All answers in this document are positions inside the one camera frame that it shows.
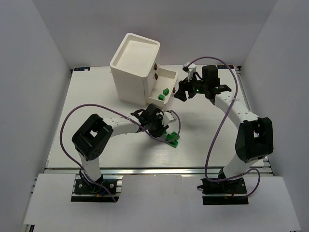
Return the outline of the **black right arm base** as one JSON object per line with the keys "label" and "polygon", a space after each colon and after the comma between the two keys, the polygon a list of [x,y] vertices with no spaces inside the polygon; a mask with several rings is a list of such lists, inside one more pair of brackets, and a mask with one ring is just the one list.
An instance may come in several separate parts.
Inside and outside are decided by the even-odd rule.
{"label": "black right arm base", "polygon": [[222,182],[211,182],[203,178],[197,189],[202,191],[203,205],[249,204],[243,177]]}

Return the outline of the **blue label sticker left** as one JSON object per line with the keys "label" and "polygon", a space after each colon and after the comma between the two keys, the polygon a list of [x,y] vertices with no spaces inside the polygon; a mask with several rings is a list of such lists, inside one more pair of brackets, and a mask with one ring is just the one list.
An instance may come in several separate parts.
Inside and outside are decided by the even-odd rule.
{"label": "blue label sticker left", "polygon": [[89,71],[90,70],[90,67],[75,67],[73,69],[74,72],[86,72],[86,71]]}

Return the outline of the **small green lego brick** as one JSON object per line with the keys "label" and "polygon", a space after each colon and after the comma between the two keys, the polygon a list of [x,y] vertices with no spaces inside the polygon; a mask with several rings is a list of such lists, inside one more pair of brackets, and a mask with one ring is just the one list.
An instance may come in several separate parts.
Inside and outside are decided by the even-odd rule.
{"label": "small green lego brick", "polygon": [[167,96],[169,94],[169,89],[168,88],[164,89],[163,94],[164,94],[164,96]]}

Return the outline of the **green 2x2 lego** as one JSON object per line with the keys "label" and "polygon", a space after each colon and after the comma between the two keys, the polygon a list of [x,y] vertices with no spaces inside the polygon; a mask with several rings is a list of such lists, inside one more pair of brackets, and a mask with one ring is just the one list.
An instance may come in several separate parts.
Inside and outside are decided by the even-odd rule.
{"label": "green 2x2 lego", "polygon": [[162,94],[160,94],[160,95],[158,96],[158,99],[161,100],[161,101],[164,101],[164,100],[165,100],[165,96],[162,95]]}
{"label": "green 2x2 lego", "polygon": [[179,138],[180,136],[178,135],[178,133],[174,131],[172,133],[167,134],[166,141],[168,141],[169,143],[177,142]]}

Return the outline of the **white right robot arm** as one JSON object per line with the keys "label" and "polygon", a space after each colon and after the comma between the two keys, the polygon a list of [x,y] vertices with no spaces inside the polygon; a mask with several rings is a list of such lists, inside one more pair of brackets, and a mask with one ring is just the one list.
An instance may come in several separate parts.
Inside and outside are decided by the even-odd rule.
{"label": "white right robot arm", "polygon": [[235,92],[220,83],[217,66],[203,66],[201,76],[196,72],[195,64],[185,64],[183,71],[187,77],[179,82],[174,97],[184,102],[202,94],[236,126],[236,153],[218,178],[222,181],[241,178],[254,163],[273,152],[272,121],[268,117],[259,117],[237,100]]}

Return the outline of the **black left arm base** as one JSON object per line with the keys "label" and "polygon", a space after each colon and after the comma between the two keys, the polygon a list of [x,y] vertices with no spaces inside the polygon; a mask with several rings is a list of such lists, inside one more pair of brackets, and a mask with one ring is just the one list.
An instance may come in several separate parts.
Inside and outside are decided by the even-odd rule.
{"label": "black left arm base", "polygon": [[99,182],[105,188],[95,185],[81,176],[74,180],[71,202],[80,203],[116,203],[121,192],[121,180],[102,177]]}

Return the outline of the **aluminium front rail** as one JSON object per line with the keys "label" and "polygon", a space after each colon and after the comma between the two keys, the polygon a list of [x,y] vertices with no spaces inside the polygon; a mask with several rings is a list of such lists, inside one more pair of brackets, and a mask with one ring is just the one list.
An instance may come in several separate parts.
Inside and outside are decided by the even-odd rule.
{"label": "aluminium front rail", "polygon": [[[80,168],[46,168],[44,174],[78,174]],[[103,175],[126,174],[204,174],[203,168],[177,169],[101,169]]]}

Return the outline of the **green 2x3 lego plate brick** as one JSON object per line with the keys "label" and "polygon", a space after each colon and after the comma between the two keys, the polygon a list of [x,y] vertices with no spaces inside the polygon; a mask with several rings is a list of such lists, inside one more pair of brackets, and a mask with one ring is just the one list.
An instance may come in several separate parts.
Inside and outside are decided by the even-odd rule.
{"label": "green 2x3 lego plate brick", "polygon": [[176,148],[178,146],[178,141],[174,140],[172,142],[168,142],[168,144],[174,148]]}

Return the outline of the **blue label sticker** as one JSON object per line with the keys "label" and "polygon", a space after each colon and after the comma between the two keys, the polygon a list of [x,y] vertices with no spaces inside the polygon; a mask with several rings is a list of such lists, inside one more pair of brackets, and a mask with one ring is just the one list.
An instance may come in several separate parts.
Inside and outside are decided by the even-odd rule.
{"label": "blue label sticker", "polygon": [[90,70],[90,67],[75,67],[73,69],[74,72],[86,72],[86,71],[89,71]]}
{"label": "blue label sticker", "polygon": [[233,65],[217,65],[217,68],[218,69],[234,69],[234,66]]}

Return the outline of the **aluminium rail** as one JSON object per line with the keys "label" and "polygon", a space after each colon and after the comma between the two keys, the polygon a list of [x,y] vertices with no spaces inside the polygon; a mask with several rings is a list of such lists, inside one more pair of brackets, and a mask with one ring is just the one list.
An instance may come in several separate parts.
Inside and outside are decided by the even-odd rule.
{"label": "aluminium rail", "polygon": [[237,173],[246,172],[253,164],[264,159],[274,150],[273,123],[265,114],[259,113],[249,99],[249,91],[245,89],[242,78],[242,67],[237,67],[237,75],[243,91],[245,106],[240,104],[238,133],[235,143]]}
{"label": "aluminium rail", "polygon": [[[80,168],[46,168],[44,174],[78,174]],[[103,175],[126,174],[204,174],[203,168],[177,169],[101,169]]]}

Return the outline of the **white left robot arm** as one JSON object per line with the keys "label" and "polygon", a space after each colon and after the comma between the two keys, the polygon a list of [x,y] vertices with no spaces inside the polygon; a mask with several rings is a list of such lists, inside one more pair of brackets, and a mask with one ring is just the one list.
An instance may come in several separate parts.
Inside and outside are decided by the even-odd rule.
{"label": "white left robot arm", "polygon": [[176,120],[172,112],[162,111],[152,103],[146,109],[139,109],[130,115],[134,116],[138,123],[126,116],[103,119],[98,114],[92,114],[73,135],[72,142],[80,155],[86,180],[101,183],[99,156],[110,138],[141,132],[141,127],[157,138],[169,128],[169,123]]}

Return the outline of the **aluminium right rail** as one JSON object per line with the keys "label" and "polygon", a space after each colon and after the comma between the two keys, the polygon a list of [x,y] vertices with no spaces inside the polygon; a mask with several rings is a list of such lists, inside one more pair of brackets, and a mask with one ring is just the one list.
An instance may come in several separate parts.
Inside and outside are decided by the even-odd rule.
{"label": "aluminium right rail", "polygon": [[246,172],[253,164],[264,159],[274,150],[273,123],[265,114],[259,113],[249,99],[249,91],[245,89],[242,78],[242,67],[237,67],[237,75],[243,91],[245,106],[240,104],[238,133],[235,143],[237,173]]}

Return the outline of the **blue label sticker right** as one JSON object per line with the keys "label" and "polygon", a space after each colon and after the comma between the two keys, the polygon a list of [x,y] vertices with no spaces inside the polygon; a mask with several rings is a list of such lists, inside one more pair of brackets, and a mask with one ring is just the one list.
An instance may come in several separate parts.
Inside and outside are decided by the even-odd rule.
{"label": "blue label sticker right", "polygon": [[234,69],[234,66],[233,65],[217,65],[217,68],[218,69]]}

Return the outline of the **white drawer cabinet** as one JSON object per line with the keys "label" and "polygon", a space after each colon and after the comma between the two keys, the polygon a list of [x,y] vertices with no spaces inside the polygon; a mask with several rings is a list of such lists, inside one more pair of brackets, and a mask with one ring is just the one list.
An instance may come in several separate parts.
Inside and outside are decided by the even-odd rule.
{"label": "white drawer cabinet", "polygon": [[118,98],[145,106],[160,68],[160,42],[127,33],[110,61],[110,68]]}

